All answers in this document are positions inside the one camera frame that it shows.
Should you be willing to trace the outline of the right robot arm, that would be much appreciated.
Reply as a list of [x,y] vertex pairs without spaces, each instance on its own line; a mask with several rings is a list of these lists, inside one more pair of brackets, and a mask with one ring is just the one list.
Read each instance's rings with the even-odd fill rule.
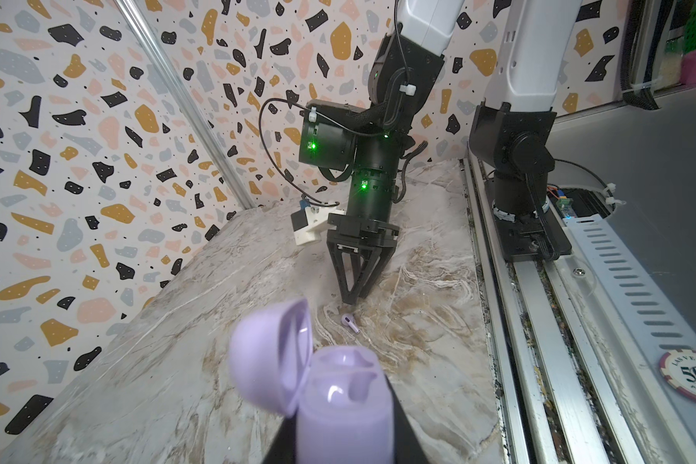
[[[498,1],[507,21],[498,48],[474,48],[487,78],[467,146],[493,169],[493,225],[508,261],[551,262],[571,252],[548,195],[556,162],[547,148],[561,64],[581,5],[577,1]],[[327,234],[341,299],[365,299],[396,252],[392,206],[407,191],[408,165],[423,152],[416,121],[448,117],[452,90],[437,89],[454,31],[469,21],[460,1],[399,1],[394,30],[382,40],[367,78],[368,108],[314,100],[303,112],[299,159],[333,183],[348,183],[344,208],[321,207],[293,218],[297,239]]]

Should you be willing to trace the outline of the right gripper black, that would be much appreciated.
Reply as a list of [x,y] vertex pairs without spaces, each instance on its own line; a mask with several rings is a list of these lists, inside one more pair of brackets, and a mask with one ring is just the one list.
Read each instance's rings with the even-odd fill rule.
[[[341,299],[355,305],[365,299],[394,255],[399,227],[380,220],[330,213],[327,244]],[[360,254],[363,249],[360,269]]]

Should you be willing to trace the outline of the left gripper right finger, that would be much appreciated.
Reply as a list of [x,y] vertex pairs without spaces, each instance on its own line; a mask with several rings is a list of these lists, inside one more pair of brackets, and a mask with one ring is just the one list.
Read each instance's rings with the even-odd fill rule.
[[392,411],[394,411],[394,463],[429,464],[420,440],[402,408],[390,379],[388,377],[385,379],[392,395]]

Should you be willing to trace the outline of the purple earbud charging case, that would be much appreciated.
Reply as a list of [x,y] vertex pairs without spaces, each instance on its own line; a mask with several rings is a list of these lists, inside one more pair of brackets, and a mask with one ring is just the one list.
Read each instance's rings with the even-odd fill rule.
[[297,418],[297,463],[393,463],[392,395],[361,346],[313,347],[305,299],[246,316],[228,349],[229,376],[255,407]]

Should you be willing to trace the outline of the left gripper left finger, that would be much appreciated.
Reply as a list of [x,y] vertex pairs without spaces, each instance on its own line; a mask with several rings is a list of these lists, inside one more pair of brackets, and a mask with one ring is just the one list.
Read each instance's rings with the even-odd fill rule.
[[271,446],[264,455],[262,464],[296,464],[297,418],[285,418]]

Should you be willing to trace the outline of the purple earbud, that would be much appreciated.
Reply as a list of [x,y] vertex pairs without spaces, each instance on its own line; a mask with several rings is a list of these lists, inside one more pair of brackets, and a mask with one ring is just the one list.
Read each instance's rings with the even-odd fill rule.
[[353,331],[355,334],[359,334],[360,329],[356,323],[354,316],[351,313],[344,313],[340,317],[342,324]]

